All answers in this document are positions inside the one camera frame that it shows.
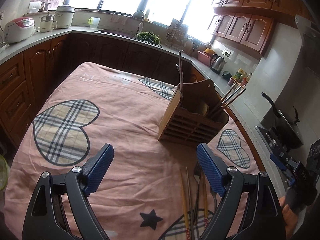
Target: frying pan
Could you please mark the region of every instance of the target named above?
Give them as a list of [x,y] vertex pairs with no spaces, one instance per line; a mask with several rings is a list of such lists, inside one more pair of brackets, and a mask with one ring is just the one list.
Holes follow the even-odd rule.
[[293,107],[295,111],[295,119],[293,120],[289,115],[281,112],[280,109],[277,109],[275,103],[269,96],[265,93],[261,93],[261,95],[268,100],[272,106],[273,113],[276,116],[276,130],[279,133],[282,142],[288,147],[288,150],[301,147],[303,142],[297,126],[297,122],[300,122],[297,109]]

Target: stainless steel kettle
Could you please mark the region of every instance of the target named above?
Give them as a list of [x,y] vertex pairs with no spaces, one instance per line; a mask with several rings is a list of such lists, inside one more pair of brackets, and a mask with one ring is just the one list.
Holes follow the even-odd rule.
[[218,56],[218,54],[213,54],[211,56],[211,59],[210,59],[210,69],[217,73],[217,74],[220,74],[221,70],[223,69],[223,66],[225,65],[225,60],[223,57],[220,57]]

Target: wooden utensil holder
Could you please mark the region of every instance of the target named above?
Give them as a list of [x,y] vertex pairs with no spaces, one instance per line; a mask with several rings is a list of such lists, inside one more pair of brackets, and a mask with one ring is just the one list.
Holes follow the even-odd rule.
[[[183,84],[184,99],[203,98],[210,107],[220,103],[214,84],[211,80],[203,80],[196,83]],[[159,125],[158,140],[167,139],[183,145],[196,147],[200,143],[208,143],[228,123],[229,115],[222,111],[213,120],[199,114],[191,113],[181,107],[182,98],[179,87],[175,91]]]

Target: green vegetables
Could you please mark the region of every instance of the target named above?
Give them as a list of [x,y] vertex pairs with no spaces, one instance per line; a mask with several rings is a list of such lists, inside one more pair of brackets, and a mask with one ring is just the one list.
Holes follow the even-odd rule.
[[158,45],[158,46],[160,45],[160,40],[161,40],[161,38],[158,38],[158,36],[154,35],[151,32],[140,32],[137,35],[135,35],[134,38],[139,41],[150,42],[151,44]]

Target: faucet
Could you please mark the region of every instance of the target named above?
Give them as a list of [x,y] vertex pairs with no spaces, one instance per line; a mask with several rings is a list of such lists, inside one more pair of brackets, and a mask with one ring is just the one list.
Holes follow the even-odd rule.
[[137,35],[139,32],[142,32],[142,29],[143,29],[143,20],[144,20],[145,17],[146,17],[146,15],[144,14],[143,11],[136,11],[134,14],[132,14],[131,18],[133,18],[137,12],[141,12],[143,17],[142,17],[141,23],[139,24],[139,27],[138,27],[138,30],[137,30],[136,35]]

